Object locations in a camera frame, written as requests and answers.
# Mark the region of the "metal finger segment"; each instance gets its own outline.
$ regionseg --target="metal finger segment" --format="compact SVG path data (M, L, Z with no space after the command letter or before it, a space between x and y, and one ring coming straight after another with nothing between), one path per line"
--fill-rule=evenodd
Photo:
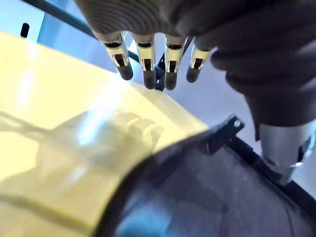
M195 45L192 48L190 65L187 71L187 81L193 83L197 81L199 73L209 58L212 49L200 50Z
M103 37L101 42L105 46L109 56L115 63L117 70L124 80L133 77L133 70L128 59L128 50L122 32L115 32Z
M144 85L147 89L154 89L156 86L156 53L155 34L138 35L132 33L136 42L139 62L144 72Z
M177 73L181 62L184 45L187 38L165 35L165 87L169 90L175 88Z

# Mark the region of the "black plastic part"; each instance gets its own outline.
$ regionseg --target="black plastic part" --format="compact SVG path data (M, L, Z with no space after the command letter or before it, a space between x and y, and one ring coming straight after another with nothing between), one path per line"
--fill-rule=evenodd
M173 90L176 87L177 84L177 73L165 73L164 77L164 86L168 90Z
M144 85L147 89L154 89L156 86L155 71L144 71Z
M30 25L28 23L23 23L20 36L26 38L29 34Z
M118 72L120 74L120 76L124 79L124 80L131 80L133 77L133 69L132 66L130 64L130 62L128 62L127 66L121 66L121 67L117 67Z
M210 154L218 151L223 145L227 144L236 134L244 128L234 126L235 121L239 120L236 116L230 116L216 128L189 137L170 147L151 155L136 166L123 180L114 195L112 196L101 220L95 230L93 237L113 237L123 212L124 205L128 201L137 184L145 179L153 179L159 183L166 179L176 167L181 166L185 160L181 154L185 149L190 149L196 145L207 143Z
M271 180L271 170L264 164L258 154L238 137L234 137L228 147L238 154L248 165L258 171L260 174ZM286 186L279 185L271 180L285 195L292 199L300 206L312 219L316 222L316 202L303 188L294 181L291 181Z
M196 82L201 70L188 67L187 71L187 81L190 83Z

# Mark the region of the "dark gray fabric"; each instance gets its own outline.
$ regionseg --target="dark gray fabric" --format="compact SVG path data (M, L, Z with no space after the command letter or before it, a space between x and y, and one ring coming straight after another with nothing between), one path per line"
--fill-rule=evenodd
M162 184L144 181L116 237L314 237L300 209L228 148L188 152Z

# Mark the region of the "metal rod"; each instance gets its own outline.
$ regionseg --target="metal rod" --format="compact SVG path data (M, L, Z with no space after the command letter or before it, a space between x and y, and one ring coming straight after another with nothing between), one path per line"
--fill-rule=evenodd
M91 31L89 25L78 18L68 14L67 12L61 10L60 8L54 6L53 4L45 1L45 0L22 0L46 13L52 15L53 17L71 25L72 27L86 33L87 35L97 39L93 32ZM128 51L128 55L130 58L134 59L136 62L139 62L137 54Z

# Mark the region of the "yellow plastic object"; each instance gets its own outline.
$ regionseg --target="yellow plastic object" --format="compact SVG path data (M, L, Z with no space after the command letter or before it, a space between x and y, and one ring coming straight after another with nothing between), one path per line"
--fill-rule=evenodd
M159 91L0 32L0 236L90 236L133 167L206 129Z

